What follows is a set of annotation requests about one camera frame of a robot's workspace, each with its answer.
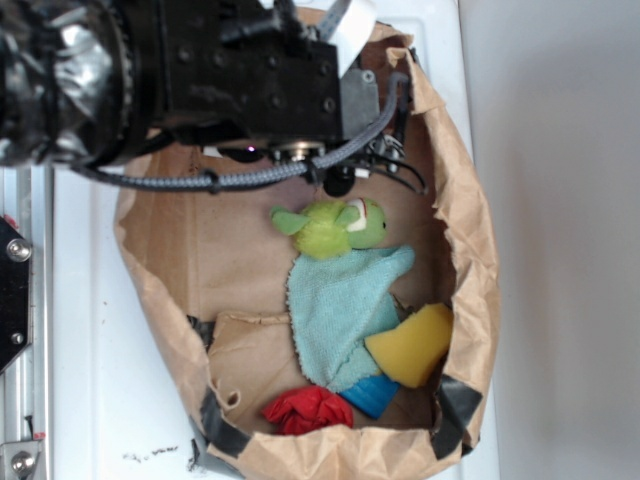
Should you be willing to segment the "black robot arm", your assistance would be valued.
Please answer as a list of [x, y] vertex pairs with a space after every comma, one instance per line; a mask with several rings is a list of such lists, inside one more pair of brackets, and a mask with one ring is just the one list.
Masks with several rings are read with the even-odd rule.
[[336, 48], [290, 1], [5, 1], [1, 163], [344, 138]]

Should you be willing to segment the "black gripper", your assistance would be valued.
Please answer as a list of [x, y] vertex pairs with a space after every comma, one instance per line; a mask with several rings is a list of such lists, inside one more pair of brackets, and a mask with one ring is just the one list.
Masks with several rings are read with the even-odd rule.
[[291, 1], [163, 1], [159, 126], [187, 145], [268, 148], [342, 138], [337, 50]]

